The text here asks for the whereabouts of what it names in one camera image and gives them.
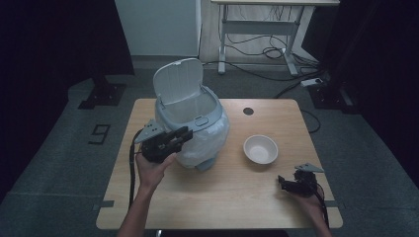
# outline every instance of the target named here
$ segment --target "open lid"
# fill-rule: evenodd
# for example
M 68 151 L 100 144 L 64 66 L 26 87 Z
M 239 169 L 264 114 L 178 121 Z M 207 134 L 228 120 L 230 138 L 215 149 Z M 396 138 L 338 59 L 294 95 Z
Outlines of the open lid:
M 200 94 L 203 66 L 195 58 L 172 62 L 154 74 L 154 92 L 164 105 L 173 104 Z

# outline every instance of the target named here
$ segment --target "person's left hand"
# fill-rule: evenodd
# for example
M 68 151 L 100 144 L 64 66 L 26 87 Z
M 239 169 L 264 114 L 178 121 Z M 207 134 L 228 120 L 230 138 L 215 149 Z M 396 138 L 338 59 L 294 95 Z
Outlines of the person's left hand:
M 176 153 L 169 155 L 161 164 L 147 161 L 140 153 L 136 154 L 135 161 L 138 168 L 140 187 L 155 191 L 164 177 L 164 171 L 176 159 Z

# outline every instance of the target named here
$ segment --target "cable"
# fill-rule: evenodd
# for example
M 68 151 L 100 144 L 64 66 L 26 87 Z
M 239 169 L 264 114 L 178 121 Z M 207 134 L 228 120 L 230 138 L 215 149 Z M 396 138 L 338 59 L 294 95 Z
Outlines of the cable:
M 241 12 L 241 6 L 238 5 L 238 9 L 240 10 L 240 16 L 243 18 L 243 20 L 247 20 L 244 16 L 243 13 Z
M 299 83 L 301 83 L 301 81 L 298 81 L 297 83 L 291 84 L 289 87 L 287 87 L 286 89 L 282 90 L 280 93 L 278 93 L 274 99 L 279 99 L 283 94 L 285 94 L 286 92 L 292 90 L 293 88 L 295 88 Z
M 294 52 L 292 52 L 292 55 L 293 55 L 293 58 L 295 59 L 295 61 L 298 62 L 299 64 L 311 66 L 311 67 L 314 67 L 314 68 L 318 67 L 319 63 L 317 61 L 299 56 L 298 54 L 296 54 Z
M 130 186 L 129 186 L 129 203 L 128 208 L 131 207 L 133 202 L 133 192 L 135 189 L 135 154 L 138 152 L 135 152 L 135 139 L 139 136 L 139 134 L 142 132 L 142 129 L 138 131 L 135 136 L 132 139 L 131 146 L 129 148 L 129 173 L 130 173 Z
M 240 10 L 240 15 L 244 18 L 244 16 L 242 15 L 241 7 L 240 6 L 239 6 L 239 10 Z M 225 15 L 228 18 L 228 6 L 226 6 L 225 11 L 226 11 Z M 220 19 L 221 19 L 221 7 L 218 6 L 218 39 L 219 39 L 219 41 L 221 41 L 221 32 L 220 32 L 220 24 L 221 24 L 221 22 L 220 22 Z M 244 51 L 238 49 L 235 46 L 224 44 L 224 46 L 233 48 L 233 49 L 237 50 L 238 52 L 242 53 L 243 55 L 247 55 L 247 56 L 260 56 L 260 55 L 265 55 L 266 57 L 268 57 L 270 59 L 280 59 L 281 57 L 283 57 L 284 56 L 284 53 L 281 51 L 280 48 L 278 48 L 278 47 L 276 47 L 276 46 L 273 45 L 272 39 L 275 39 L 275 40 L 280 41 L 284 45 L 284 47 L 287 47 L 287 44 L 283 40 L 281 40 L 281 39 L 279 39 L 277 37 L 274 37 L 274 36 L 258 36 L 258 37 L 254 37 L 254 38 L 251 38 L 251 39 L 245 39 L 245 40 L 242 40 L 242 41 L 233 41 L 230 38 L 229 34 L 226 34 L 226 37 L 233 44 L 244 43 L 244 42 L 248 42 L 248 41 L 251 41 L 251 40 L 256 40 L 256 39 L 260 39 L 260 38 L 269 37 L 269 44 L 271 45 L 271 47 L 265 47 L 265 48 L 263 48 L 261 53 L 248 53 L 248 52 L 244 52 Z M 271 56 L 269 54 L 269 53 L 272 53 L 274 51 L 278 52 L 279 55 L 278 56 Z
M 309 187 L 309 188 L 314 192 L 314 194 L 317 197 L 318 201 L 320 201 L 321 209 L 323 211 L 324 221 L 326 222 L 327 228 L 330 229 L 330 226 L 329 226 L 329 215 L 327 213 L 327 207 L 326 207 L 326 203 L 324 201 L 323 187 L 321 187 L 319 184 L 317 184 L 317 186 L 320 187 L 321 191 L 323 192 L 323 197 L 318 193 L 317 190 L 313 190 L 311 187 Z
M 305 110 L 302 110 L 302 109 L 300 109 L 302 112 L 304 112 L 304 113 L 306 113 L 306 114 L 309 114 L 310 116 L 312 116 L 314 119 L 316 119 L 316 121 L 317 121 L 317 128 L 316 129 L 314 129 L 314 130 L 310 130 L 308 133 L 310 133 L 310 134 L 312 134 L 312 133 L 314 133 L 314 132 L 316 132 L 316 131 L 318 131 L 319 129 L 320 129 L 320 127 L 321 127 L 321 122 L 320 122 L 320 119 L 318 119 L 318 117 L 316 117 L 314 114 L 312 114 L 311 112 L 308 112 L 308 111 L 305 111 Z
M 257 76 L 257 77 L 263 78 L 263 79 L 267 79 L 267 80 L 271 80 L 271 81 L 279 81 L 279 82 L 294 81 L 294 80 L 298 80 L 298 79 L 301 79 L 301 78 L 306 77 L 306 76 L 314 76 L 314 75 L 317 75 L 317 74 L 319 74 L 319 73 L 320 73 L 320 71 L 315 71 L 315 72 L 311 72 L 311 73 L 307 73 L 307 74 L 302 74 L 302 75 L 300 75 L 300 76 L 296 76 L 296 77 L 293 77 L 293 78 L 288 78 L 288 79 L 276 79 L 276 78 L 270 78 L 270 77 L 262 76 L 262 75 L 260 75 L 260 74 L 257 74 L 257 73 L 254 73 L 254 72 L 248 71 L 248 70 L 243 69 L 243 68 L 241 68 L 241 67 L 239 67 L 239 66 L 237 66 L 237 65 L 234 65 L 233 63 L 228 62 L 228 61 L 210 61 L 210 62 L 203 63 L 203 66 L 205 66 L 205 65 L 209 65 L 209 64 L 213 64 L 213 63 L 221 63 L 221 62 L 226 63 L 226 64 L 228 64 L 228 65 L 230 65 L 230 66 L 232 66 L 232 67 L 235 67 L 235 68 L 237 68 L 237 69 L 239 69 L 239 70 L 241 70 L 241 71 L 243 71 L 243 72 L 246 72 L 246 73 L 248 73 L 248 74 L 251 74 L 251 75 L 254 75 L 254 76 Z

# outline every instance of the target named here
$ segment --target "wooden table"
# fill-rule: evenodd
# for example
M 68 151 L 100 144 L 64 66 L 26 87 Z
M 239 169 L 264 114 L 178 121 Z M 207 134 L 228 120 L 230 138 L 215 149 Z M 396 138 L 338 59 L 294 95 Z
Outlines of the wooden table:
M 298 31 L 302 13 L 305 6 L 338 6 L 339 0 L 211 0 L 223 6 L 222 24 L 221 24 L 221 45 L 218 52 L 218 73 L 225 73 L 225 35 L 226 34 L 242 34 L 242 35 L 274 35 L 289 36 L 287 47 L 282 49 L 284 59 L 289 68 L 290 74 L 298 75 L 294 65 L 293 42 Z M 294 21 L 231 21 L 228 20 L 228 5 L 282 5 L 297 6 L 298 13 Z
M 294 166 L 309 162 L 321 167 L 304 120 L 294 100 L 220 100 L 230 121 L 225 146 L 214 166 L 204 172 L 175 162 L 157 188 L 149 209 L 148 229 L 265 229 L 304 228 L 310 222 L 278 184 L 278 175 L 293 180 Z M 128 151 L 135 133 L 154 118 L 155 99 L 134 104 L 126 134 L 97 219 L 101 229 L 118 229 L 128 207 Z M 243 113 L 254 111 L 252 116 Z M 279 157 L 270 165 L 246 158 L 243 142 L 254 134 L 273 138 Z M 333 200 L 324 174 L 317 174 L 326 200 Z M 341 227 L 337 207 L 328 207 L 330 226 Z

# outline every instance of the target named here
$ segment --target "gray floor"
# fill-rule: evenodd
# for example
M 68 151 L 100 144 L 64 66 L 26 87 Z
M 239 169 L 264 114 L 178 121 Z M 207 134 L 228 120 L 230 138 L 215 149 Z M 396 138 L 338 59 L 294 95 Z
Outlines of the gray floor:
M 202 46 L 217 44 L 210 40 Z M 239 54 L 236 58 L 240 62 L 255 60 Z M 201 59 L 211 61 L 213 56 L 202 51 Z M 96 227 L 96 206 L 105 194 L 134 101 L 155 97 L 152 76 L 160 64 L 164 62 L 135 61 L 135 76 L 109 77 L 111 82 L 127 84 L 117 107 L 78 110 L 93 84 L 86 80 L 70 89 L 65 111 L 0 206 L 0 236 L 116 235 L 117 230 Z M 204 84 L 220 98 L 273 98 L 293 83 L 262 79 L 230 67 L 220 76 L 214 69 L 214 65 L 206 66 Z M 283 66 L 248 69 L 275 79 L 290 78 Z M 295 99 L 321 121 L 321 128 L 311 138 L 344 220 L 343 227 L 334 229 L 333 234 L 419 236 L 419 191 L 365 120 L 359 115 L 315 109 L 306 89 L 299 86 L 283 98 Z M 303 115 L 307 129 L 315 129 L 316 120 Z M 89 144 L 101 139 L 92 135 L 97 124 L 111 126 L 103 145 Z M 314 236 L 310 229 L 288 233 L 292 237 Z

